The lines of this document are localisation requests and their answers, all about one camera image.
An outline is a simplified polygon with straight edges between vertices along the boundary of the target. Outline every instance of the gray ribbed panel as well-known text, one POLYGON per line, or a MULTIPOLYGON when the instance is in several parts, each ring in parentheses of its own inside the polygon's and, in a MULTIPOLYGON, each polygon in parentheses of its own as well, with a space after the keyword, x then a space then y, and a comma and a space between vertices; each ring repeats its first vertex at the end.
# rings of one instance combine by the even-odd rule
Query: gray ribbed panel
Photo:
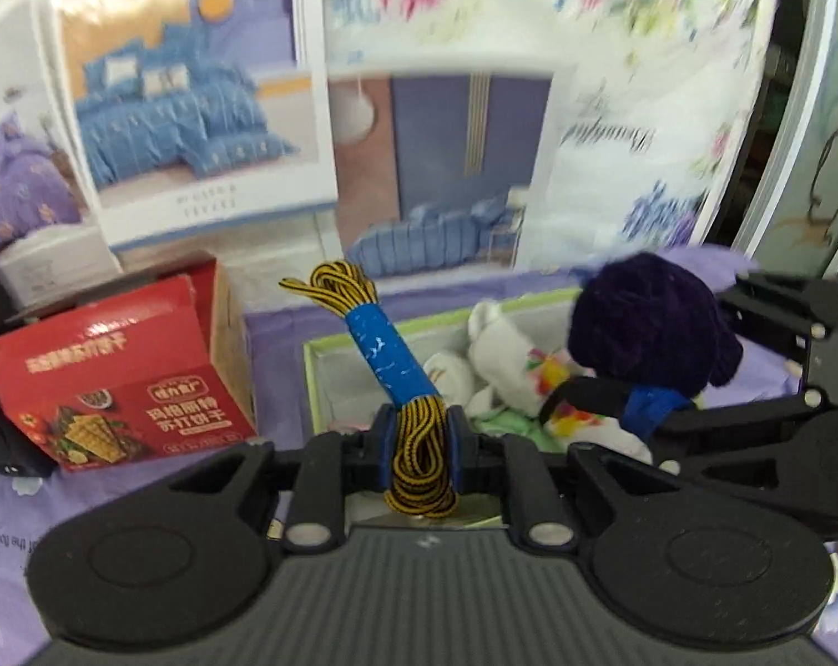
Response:
POLYGON ((52 645, 33 666, 826 666, 806 638, 706 654, 644 636, 595 599, 569 561, 502 531, 355 528, 346 546, 290 558, 237 623, 197 645, 113 656, 52 645))

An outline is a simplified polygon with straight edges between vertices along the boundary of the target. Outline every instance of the cardboard box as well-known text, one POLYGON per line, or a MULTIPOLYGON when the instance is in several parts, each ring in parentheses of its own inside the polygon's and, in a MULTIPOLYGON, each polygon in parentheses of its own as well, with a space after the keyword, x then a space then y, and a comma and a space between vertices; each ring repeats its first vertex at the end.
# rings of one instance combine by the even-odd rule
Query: cardboard box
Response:
POLYGON ((224 269, 203 264, 1 336, 0 404, 69 471, 255 435, 224 269))

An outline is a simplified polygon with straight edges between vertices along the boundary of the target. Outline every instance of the coiled rope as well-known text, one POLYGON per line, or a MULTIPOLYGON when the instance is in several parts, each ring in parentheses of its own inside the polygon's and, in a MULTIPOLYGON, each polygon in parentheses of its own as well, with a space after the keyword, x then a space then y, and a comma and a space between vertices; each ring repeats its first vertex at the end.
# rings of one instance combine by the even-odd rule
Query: coiled rope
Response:
POLYGON ((443 518, 456 509, 458 500, 447 467, 444 401, 379 309, 376 285, 360 267, 345 260, 323 263, 309 280, 285 277, 280 286, 345 319, 367 363, 398 407, 398 437, 385 502, 400 513, 443 518), (408 378, 393 384, 391 374, 408 378))

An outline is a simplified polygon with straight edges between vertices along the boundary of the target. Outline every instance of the rope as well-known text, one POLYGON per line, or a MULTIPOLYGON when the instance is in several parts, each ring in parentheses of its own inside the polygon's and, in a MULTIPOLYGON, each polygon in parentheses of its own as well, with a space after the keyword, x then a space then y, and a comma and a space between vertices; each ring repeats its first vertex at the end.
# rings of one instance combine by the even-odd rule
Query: rope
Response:
MULTIPOLYGON (((280 286, 305 295, 344 319, 361 305, 378 303, 373 281, 360 267, 345 260, 318 265, 309 283, 286 277, 280 286)), ((356 341, 358 335, 373 335, 354 331, 351 334, 356 341)), ((406 347, 401 352, 409 353, 406 347)), ((398 438, 391 462, 391 488, 385 491, 385 502, 400 513, 443 518, 456 509, 458 502, 447 468, 447 407, 436 393, 410 397, 395 405, 400 406, 398 438)))

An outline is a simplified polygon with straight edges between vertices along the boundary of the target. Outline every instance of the purple plush ball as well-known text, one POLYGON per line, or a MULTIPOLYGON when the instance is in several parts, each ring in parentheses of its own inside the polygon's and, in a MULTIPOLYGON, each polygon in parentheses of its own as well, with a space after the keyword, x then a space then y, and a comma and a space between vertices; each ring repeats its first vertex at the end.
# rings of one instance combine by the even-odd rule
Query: purple plush ball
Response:
POLYGON ((567 350, 598 375, 688 398, 728 384, 743 355, 706 284, 652 253, 607 264, 589 281, 567 350))

